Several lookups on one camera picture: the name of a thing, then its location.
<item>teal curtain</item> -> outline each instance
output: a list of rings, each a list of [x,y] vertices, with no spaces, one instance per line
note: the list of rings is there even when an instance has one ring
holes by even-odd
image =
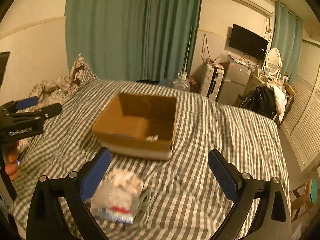
[[[69,69],[82,53],[101,79],[174,79],[190,70],[201,0],[67,0]]]
[[[275,33],[272,48],[278,48],[283,60],[281,77],[288,73],[288,82],[292,83],[297,72],[302,46],[303,21],[286,6],[276,3]]]

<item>finger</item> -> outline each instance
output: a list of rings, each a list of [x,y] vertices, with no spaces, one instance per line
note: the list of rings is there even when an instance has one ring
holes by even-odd
[[[18,149],[17,148],[12,149],[8,156],[9,162],[16,163],[18,156],[19,156]]]
[[[9,163],[5,168],[5,173],[8,174],[9,176],[10,175],[13,175],[14,173],[17,172],[18,170],[18,165],[17,163],[13,164],[13,163]]]
[[[18,177],[18,173],[17,172],[14,173],[13,175],[9,176],[10,180],[15,180],[15,179],[17,179],[17,177]]]

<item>human hand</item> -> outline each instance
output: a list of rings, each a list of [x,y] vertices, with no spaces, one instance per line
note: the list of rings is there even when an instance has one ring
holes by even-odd
[[[14,143],[14,147],[8,155],[9,164],[5,167],[5,173],[7,173],[11,180],[15,180],[18,177],[18,149],[19,141]]]

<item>bed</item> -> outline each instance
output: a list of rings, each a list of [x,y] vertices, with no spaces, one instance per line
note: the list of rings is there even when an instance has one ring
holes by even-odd
[[[46,121],[42,135],[22,143],[20,148],[20,176],[15,181],[17,199],[10,212],[24,229],[38,178],[43,174],[50,179],[64,177],[94,157],[100,146],[91,127],[118,92],[173,96],[177,98],[178,112],[169,161],[113,154],[108,170],[135,172],[145,181],[153,201],[148,219],[139,227],[124,228],[122,224],[98,220],[110,239],[210,239],[232,206],[207,165],[208,152],[215,148],[240,172],[263,180],[278,177],[290,207],[289,180],[277,126],[268,118],[221,105],[196,93],[99,80],[81,55],[72,75],[72,85],[65,88],[68,96],[60,96],[62,90],[53,92],[54,96],[53,90],[51,94],[36,92],[47,103],[63,98],[63,111]],[[60,202],[70,231],[80,238],[66,201]],[[247,233],[257,205],[258,201],[254,201],[239,238]]]

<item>white shutter door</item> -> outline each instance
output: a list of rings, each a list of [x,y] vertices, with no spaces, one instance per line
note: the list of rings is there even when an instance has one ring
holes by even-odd
[[[320,48],[306,42],[303,42],[302,48],[302,63],[306,61],[306,64],[299,64],[299,75],[295,81],[295,84],[298,84],[297,88],[299,87],[297,89],[299,101],[297,101],[294,112],[289,119],[289,123],[291,122],[289,125],[293,127],[291,137],[299,150],[303,165],[306,167],[318,154],[320,148],[320,82],[318,78]]]
[[[294,103],[284,120],[284,125],[289,133],[291,133],[296,127],[310,100],[319,72],[319,62],[320,48],[303,42],[300,60],[297,67],[297,76],[293,82],[297,95],[295,96]]]

